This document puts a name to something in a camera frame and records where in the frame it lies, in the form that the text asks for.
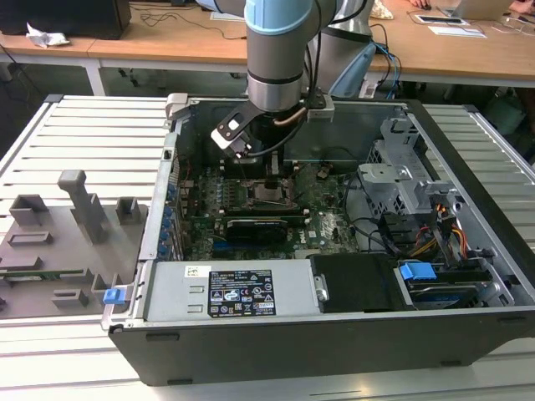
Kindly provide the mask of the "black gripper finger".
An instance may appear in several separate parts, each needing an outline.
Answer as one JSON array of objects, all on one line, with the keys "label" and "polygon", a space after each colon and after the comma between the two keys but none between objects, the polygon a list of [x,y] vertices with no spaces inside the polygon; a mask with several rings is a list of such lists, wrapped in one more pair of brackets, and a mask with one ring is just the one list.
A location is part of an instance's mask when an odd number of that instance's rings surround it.
[{"label": "black gripper finger", "polygon": [[266,158],[266,181],[268,189],[276,189],[282,185],[285,178],[283,155],[280,152],[272,152]]}]

